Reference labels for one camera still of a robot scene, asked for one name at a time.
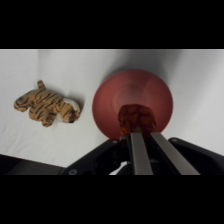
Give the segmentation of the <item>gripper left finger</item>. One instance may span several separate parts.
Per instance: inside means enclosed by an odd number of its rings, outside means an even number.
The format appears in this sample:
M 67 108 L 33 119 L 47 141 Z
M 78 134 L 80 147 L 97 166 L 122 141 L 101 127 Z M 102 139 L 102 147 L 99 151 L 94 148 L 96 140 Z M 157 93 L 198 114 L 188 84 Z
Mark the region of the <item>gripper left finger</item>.
M 150 161 L 141 133 L 131 134 L 131 148 L 133 156 L 133 168 L 135 175 L 152 175 Z

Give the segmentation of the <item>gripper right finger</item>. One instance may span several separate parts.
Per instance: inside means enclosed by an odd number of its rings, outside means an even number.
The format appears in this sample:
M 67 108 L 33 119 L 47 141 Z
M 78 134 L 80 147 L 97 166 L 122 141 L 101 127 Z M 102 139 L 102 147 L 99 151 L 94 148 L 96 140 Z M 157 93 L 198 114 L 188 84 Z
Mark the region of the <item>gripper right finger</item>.
M 187 161 L 185 157 L 161 134 L 153 132 L 152 139 L 165 158 L 175 167 L 181 175 L 199 175 L 199 172 Z

